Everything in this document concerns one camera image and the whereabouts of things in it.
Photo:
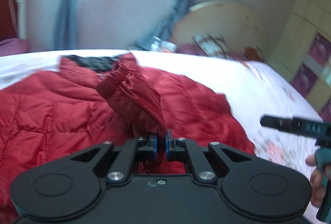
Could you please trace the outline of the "right hand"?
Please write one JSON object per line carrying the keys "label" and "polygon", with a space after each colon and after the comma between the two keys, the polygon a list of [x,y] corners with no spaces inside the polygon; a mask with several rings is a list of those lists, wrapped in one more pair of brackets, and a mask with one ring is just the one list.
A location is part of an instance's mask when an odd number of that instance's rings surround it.
{"label": "right hand", "polygon": [[315,169],[310,177],[310,183],[313,189],[311,204],[317,208],[320,208],[326,194],[326,188],[322,186],[323,175],[327,175],[330,178],[330,165],[326,166],[323,173]]}

